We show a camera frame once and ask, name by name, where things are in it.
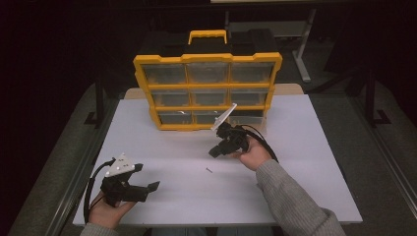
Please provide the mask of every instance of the white bracket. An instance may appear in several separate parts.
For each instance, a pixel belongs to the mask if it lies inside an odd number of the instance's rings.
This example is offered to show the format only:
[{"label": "white bracket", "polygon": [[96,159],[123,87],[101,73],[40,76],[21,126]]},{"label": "white bracket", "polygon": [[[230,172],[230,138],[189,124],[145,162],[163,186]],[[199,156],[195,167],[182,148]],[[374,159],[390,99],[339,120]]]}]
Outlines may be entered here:
[{"label": "white bracket", "polygon": [[215,131],[221,125],[221,123],[223,123],[227,119],[227,117],[229,117],[230,113],[232,113],[232,111],[234,110],[234,108],[236,108],[236,106],[237,106],[236,103],[232,103],[232,106],[229,109],[223,112],[223,114],[221,114],[219,117],[215,118],[215,122],[211,126],[211,129]]},{"label": "white bracket", "polygon": [[135,165],[132,164],[130,159],[122,153],[117,157],[114,163],[110,166],[108,171],[105,173],[105,177],[111,177],[119,174],[123,174],[129,171],[135,170]]}]

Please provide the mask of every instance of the gray sweater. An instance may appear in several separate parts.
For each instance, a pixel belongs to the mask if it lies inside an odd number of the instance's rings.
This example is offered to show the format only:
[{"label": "gray sweater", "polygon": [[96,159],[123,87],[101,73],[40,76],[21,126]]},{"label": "gray sweater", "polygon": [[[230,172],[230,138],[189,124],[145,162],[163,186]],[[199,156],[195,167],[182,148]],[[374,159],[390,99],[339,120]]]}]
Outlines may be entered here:
[{"label": "gray sweater", "polygon": [[[278,225],[289,235],[345,235],[331,210],[320,208],[307,192],[274,160],[262,164],[258,185]],[[82,236],[116,236],[114,230],[88,223]]]}]

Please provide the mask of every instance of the table surface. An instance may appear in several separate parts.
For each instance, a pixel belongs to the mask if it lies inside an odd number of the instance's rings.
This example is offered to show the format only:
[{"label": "table surface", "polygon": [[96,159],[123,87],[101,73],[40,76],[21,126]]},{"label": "table surface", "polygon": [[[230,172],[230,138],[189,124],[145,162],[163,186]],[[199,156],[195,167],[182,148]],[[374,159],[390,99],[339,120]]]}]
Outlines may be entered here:
[{"label": "table surface", "polygon": [[[341,223],[361,222],[309,96],[276,95],[267,120],[264,135],[286,171],[319,206],[333,210]],[[209,156],[219,141],[209,130],[158,131],[145,99],[121,100],[95,168],[124,152],[133,163],[144,165],[132,175],[131,185],[160,181],[158,190],[131,209],[121,224],[273,224],[255,173],[236,159]],[[91,198],[98,193],[104,173],[97,175]],[[83,204],[73,222],[84,224]]]}]

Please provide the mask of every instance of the person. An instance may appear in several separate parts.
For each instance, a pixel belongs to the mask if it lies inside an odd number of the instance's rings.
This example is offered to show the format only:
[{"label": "person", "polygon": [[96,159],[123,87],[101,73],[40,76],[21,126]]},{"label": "person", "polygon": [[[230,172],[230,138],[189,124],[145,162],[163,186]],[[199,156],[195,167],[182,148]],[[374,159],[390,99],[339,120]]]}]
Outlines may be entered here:
[{"label": "person", "polygon": [[[345,235],[334,212],[319,207],[257,140],[248,137],[248,141],[249,148],[246,152],[237,151],[229,155],[255,171],[258,186],[263,191],[269,210],[285,233],[297,236]],[[122,206],[112,207],[104,199],[100,199],[91,209],[89,223],[82,235],[117,235],[115,227],[134,205],[135,203],[124,203]],[[164,235],[157,233],[157,228],[155,229],[152,235]]]}]

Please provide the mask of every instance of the yellow handle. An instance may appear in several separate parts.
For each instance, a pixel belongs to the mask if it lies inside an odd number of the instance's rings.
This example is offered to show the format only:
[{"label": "yellow handle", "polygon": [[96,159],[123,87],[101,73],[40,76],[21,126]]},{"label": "yellow handle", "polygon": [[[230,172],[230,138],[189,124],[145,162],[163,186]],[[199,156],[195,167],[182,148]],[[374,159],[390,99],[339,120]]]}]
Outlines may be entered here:
[{"label": "yellow handle", "polygon": [[223,37],[224,44],[227,43],[227,34],[226,30],[224,29],[217,29],[217,30],[193,30],[190,32],[190,37],[188,39],[188,44],[191,44],[193,37]]}]

